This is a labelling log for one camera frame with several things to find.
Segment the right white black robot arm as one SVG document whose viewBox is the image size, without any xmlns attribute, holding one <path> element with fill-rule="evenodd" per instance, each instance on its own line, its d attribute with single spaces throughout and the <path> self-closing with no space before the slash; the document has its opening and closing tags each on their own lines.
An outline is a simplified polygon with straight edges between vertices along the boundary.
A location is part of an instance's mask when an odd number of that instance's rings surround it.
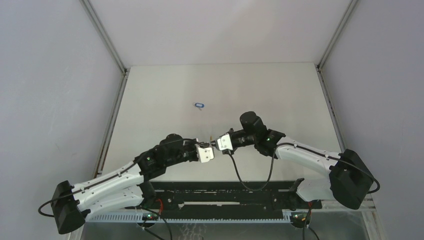
<svg viewBox="0 0 424 240">
<path fill-rule="evenodd" d="M 241 130 L 230 129 L 216 140 L 216 147 L 223 154 L 232 155 L 238 148 L 254 146 L 261 155 L 272 160 L 291 161 L 321 175 L 320 179 L 301 177 L 289 194 L 289 203 L 295 208 L 316 200 L 335 200 L 357 210 L 368 194 L 380 190 L 379 181 L 351 149 L 338 153 L 300 143 L 285 133 L 267 128 L 253 111 L 243 113 L 239 120 Z"/>
</svg>

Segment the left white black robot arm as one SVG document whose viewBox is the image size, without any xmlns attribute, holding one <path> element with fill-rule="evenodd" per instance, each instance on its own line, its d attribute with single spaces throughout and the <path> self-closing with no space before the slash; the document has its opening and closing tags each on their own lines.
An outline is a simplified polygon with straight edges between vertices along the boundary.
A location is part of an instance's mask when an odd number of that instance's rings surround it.
<svg viewBox="0 0 424 240">
<path fill-rule="evenodd" d="M 170 166 L 206 163 L 214 158 L 208 143 L 170 134 L 126 165 L 101 177 L 77 184 L 60 182 L 49 205 L 60 235 L 71 233 L 89 219 L 125 207 L 153 207 L 157 196 L 149 181 Z"/>
</svg>

